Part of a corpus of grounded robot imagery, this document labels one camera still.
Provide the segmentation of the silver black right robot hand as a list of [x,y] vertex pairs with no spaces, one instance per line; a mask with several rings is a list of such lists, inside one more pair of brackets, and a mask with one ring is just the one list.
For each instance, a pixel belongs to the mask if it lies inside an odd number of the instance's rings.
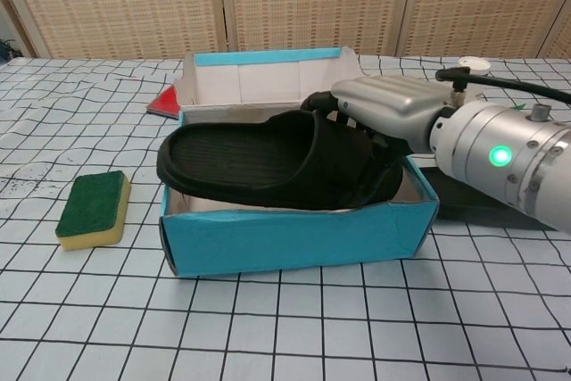
[[347,79],[308,96],[306,111],[338,111],[381,134],[406,142],[412,153],[431,153],[429,137],[442,109],[451,106],[451,87],[403,76]]

